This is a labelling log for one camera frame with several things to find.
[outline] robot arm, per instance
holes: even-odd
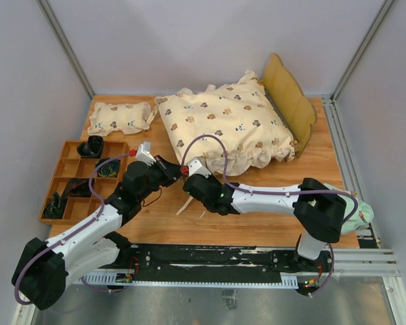
[[[256,188],[234,183],[249,193],[220,183],[198,158],[188,164],[187,171],[182,171],[179,165],[169,163],[160,156],[153,157],[150,142],[140,145],[136,159],[128,166],[114,193],[105,201],[99,217],[99,210],[96,210],[66,232],[46,241],[35,238],[25,246],[12,277],[13,285],[16,285],[26,265],[33,262],[40,252],[53,247],[28,268],[18,287],[40,310],[52,306],[69,285],[94,269],[129,263],[131,243],[114,231],[140,212],[141,203],[152,192],[160,186],[172,185],[185,172],[189,177],[183,189],[202,202],[210,212],[227,215],[262,211],[295,216],[306,230],[296,247],[298,258],[295,263],[298,265],[304,259],[306,262],[316,260],[328,242],[337,242],[340,238],[346,203],[337,195],[276,196],[253,193],[262,190],[327,190],[315,179],[304,179],[300,185],[282,188]],[[63,240],[75,232],[71,239]]]
[[[302,184],[282,188],[259,188],[233,183],[235,190],[220,181],[198,158],[189,164],[189,178],[183,189],[203,203],[213,213],[226,215],[248,212],[281,213],[296,217],[304,226],[296,247],[297,254],[307,260],[316,260],[327,243],[340,240],[346,202],[337,195],[307,194],[286,196],[286,192],[328,190],[315,179],[306,178]],[[255,194],[281,192],[284,195]]]
[[[96,210],[64,233],[46,241],[32,239],[18,262],[12,284],[22,269],[40,252],[54,246],[28,268],[19,290],[39,309],[52,306],[76,279],[103,265],[128,259],[131,245],[115,230],[132,220],[141,210],[141,202],[160,186],[168,187],[181,177],[181,167],[150,154],[150,142],[143,142],[114,193],[105,201],[97,218]],[[69,240],[63,240],[75,233]]]

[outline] metal floor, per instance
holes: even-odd
[[[119,295],[72,285],[31,325],[138,324],[395,324],[381,278],[332,279],[306,299],[294,290],[237,290],[237,308],[226,309],[220,288],[131,287]]]

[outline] cream pillow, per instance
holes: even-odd
[[[138,104],[106,104],[96,103],[93,114],[89,117],[89,135],[106,136],[114,131],[133,134],[149,129],[150,105]]]
[[[209,85],[203,93],[182,89],[176,95],[157,97],[155,103],[181,162],[189,143],[197,136],[219,137],[228,151],[228,175],[240,175],[250,166],[263,168],[272,158],[292,160],[294,139],[265,97],[257,75],[248,71],[233,85],[218,89]],[[213,139],[196,142],[187,154],[206,159],[212,172],[222,172],[223,151]]]

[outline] white wall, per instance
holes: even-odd
[[[399,1],[339,100],[382,244],[406,287],[406,0]]]
[[[11,277],[37,221],[63,141],[89,100],[34,0],[0,1],[0,324],[15,311]]]
[[[276,51],[308,94],[332,93],[382,0],[50,0],[96,93],[236,82]]]

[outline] wooden headboard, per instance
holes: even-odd
[[[262,82],[297,140],[294,147],[295,156],[299,158],[317,122],[316,108],[275,53],[269,56]]]

